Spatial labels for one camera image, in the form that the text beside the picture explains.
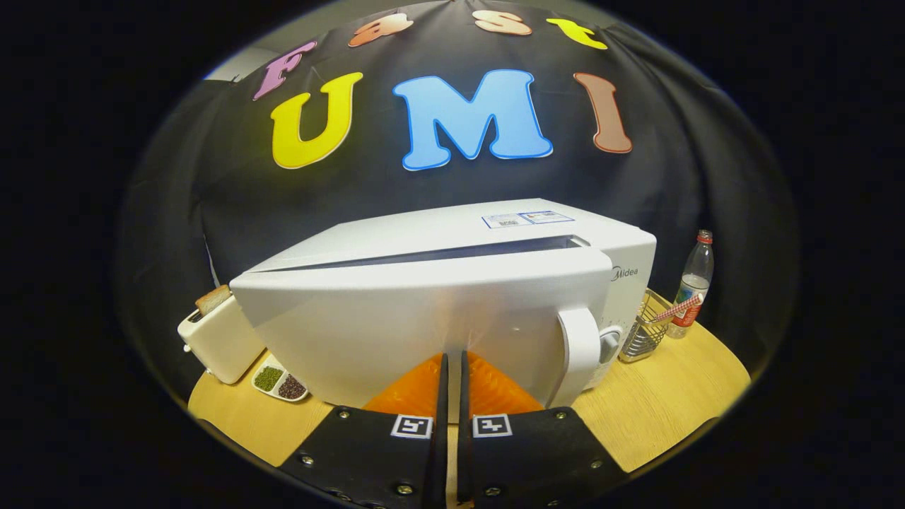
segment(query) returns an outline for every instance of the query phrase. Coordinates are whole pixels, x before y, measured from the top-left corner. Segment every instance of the metal utensil holder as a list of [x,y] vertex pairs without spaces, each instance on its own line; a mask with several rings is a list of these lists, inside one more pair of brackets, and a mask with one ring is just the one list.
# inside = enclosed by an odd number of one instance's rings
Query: metal utensil holder
[[672,320],[672,317],[668,317],[656,322],[654,318],[658,312],[651,306],[651,299],[660,304],[663,310],[672,305],[660,295],[651,292],[650,289],[644,291],[644,301],[639,308],[638,315],[634,317],[634,324],[628,333],[628,338],[625,340],[622,350],[619,351],[619,360],[622,362],[635,362],[650,357],[654,349],[660,345],[660,341],[666,333],[666,327]]

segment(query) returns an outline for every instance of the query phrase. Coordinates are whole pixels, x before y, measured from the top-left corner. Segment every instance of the toast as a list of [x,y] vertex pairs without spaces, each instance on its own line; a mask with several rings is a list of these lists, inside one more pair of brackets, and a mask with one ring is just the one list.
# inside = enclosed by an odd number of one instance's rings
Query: toast
[[217,306],[226,302],[226,299],[229,299],[232,294],[233,293],[229,290],[229,286],[221,284],[204,297],[195,301],[195,307],[198,308],[201,316],[205,316],[216,309]]

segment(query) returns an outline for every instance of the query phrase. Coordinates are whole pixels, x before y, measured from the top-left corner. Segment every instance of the striped straw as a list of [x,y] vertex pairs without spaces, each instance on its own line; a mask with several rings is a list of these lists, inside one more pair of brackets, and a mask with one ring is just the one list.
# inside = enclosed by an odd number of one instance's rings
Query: striped straw
[[654,316],[653,322],[659,322],[660,320],[673,316],[677,312],[683,312],[703,302],[704,296],[700,293],[695,293],[689,300],[682,301],[681,303],[672,306],[670,309],[658,314],[657,316]]

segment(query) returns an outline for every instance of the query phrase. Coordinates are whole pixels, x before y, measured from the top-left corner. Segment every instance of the midea logo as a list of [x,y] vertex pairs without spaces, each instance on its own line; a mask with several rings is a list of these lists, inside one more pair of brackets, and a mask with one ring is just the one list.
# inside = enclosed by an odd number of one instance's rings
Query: midea logo
[[615,281],[620,277],[628,277],[635,274],[638,274],[638,269],[624,269],[617,265],[613,267],[613,279],[611,279],[610,281]]

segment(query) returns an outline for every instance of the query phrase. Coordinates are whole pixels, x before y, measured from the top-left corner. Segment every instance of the letter m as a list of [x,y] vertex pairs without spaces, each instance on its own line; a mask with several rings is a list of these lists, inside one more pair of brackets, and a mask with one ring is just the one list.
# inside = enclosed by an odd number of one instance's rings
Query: letter m
[[448,163],[452,152],[440,146],[437,129],[442,128],[466,158],[474,159],[491,120],[497,138],[491,154],[498,158],[544,158],[553,144],[543,137],[531,103],[529,72],[498,69],[484,74],[471,101],[437,76],[401,82],[393,94],[408,106],[411,151],[402,159],[409,171],[437,168]]

